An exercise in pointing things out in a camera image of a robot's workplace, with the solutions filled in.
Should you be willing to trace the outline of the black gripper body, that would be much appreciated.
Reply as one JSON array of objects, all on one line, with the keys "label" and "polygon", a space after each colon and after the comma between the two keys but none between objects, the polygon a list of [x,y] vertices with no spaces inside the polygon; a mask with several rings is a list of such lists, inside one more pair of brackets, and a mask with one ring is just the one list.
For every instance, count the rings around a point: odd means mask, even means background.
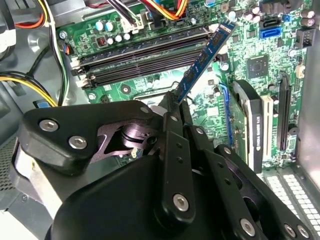
[{"label": "black gripper body", "polygon": [[73,193],[51,226],[53,240],[181,240],[197,215],[191,144],[165,134],[144,156]]}]

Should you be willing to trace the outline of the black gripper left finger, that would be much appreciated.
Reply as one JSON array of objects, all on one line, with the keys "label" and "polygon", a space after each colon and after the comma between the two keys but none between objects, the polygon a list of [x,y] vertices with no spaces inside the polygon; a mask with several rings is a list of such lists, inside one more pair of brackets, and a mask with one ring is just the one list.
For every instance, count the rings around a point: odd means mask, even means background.
[{"label": "black gripper left finger", "polygon": [[183,136],[181,105],[168,92],[154,107],[128,100],[30,110],[19,126],[10,179],[55,220],[73,193],[159,155],[167,133]]}]

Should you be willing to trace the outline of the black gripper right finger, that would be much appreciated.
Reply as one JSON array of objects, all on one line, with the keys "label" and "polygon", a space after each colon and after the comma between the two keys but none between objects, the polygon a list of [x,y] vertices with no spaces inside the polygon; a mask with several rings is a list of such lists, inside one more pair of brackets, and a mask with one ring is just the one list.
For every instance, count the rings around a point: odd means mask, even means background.
[{"label": "black gripper right finger", "polygon": [[190,142],[196,217],[182,240],[311,240],[312,232],[229,147],[213,147],[180,108]]}]

